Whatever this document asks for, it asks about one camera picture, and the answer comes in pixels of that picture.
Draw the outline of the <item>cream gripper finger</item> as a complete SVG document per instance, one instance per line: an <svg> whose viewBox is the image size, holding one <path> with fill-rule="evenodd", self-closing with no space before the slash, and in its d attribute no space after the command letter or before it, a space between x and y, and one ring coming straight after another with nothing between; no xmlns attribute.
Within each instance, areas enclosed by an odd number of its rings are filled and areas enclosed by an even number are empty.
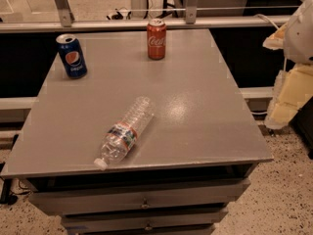
<svg viewBox="0 0 313 235"><path fill-rule="evenodd" d="M263 47L270 50L283 49L286 29L286 24L280 26L274 33L272 33L264 40Z"/></svg>
<svg viewBox="0 0 313 235"><path fill-rule="evenodd" d="M274 83L273 98L264 124L269 129L287 126L313 97L313 66L295 64L290 71L280 70Z"/></svg>

